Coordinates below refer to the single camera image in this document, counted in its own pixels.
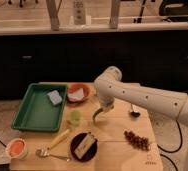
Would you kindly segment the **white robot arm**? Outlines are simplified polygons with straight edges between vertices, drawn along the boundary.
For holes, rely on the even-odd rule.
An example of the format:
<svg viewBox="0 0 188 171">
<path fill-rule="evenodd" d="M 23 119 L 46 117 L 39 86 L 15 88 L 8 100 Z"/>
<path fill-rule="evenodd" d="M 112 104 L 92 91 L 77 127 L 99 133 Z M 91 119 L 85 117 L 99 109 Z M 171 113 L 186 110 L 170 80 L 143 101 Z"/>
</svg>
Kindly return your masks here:
<svg viewBox="0 0 188 171">
<path fill-rule="evenodd" d="M 117 98 L 169 116 L 188 127 L 187 93 L 123 83 L 121 79 L 121 70 L 110 66 L 94 80 L 98 101 L 103 110 L 110 110 Z M 183 171 L 188 171 L 188 150 Z"/>
</svg>

